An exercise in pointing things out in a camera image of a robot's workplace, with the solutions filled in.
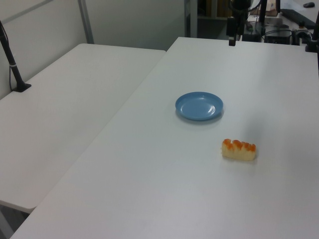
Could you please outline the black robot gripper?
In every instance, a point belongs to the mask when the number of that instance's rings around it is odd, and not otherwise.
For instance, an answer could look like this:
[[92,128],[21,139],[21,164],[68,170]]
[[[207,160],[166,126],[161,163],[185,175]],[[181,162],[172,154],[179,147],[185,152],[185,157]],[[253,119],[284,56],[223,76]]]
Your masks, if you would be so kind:
[[243,35],[244,33],[244,19],[248,17],[248,9],[251,7],[251,1],[231,0],[230,3],[233,17],[227,18],[226,35],[228,36],[229,46],[235,46],[236,34]]

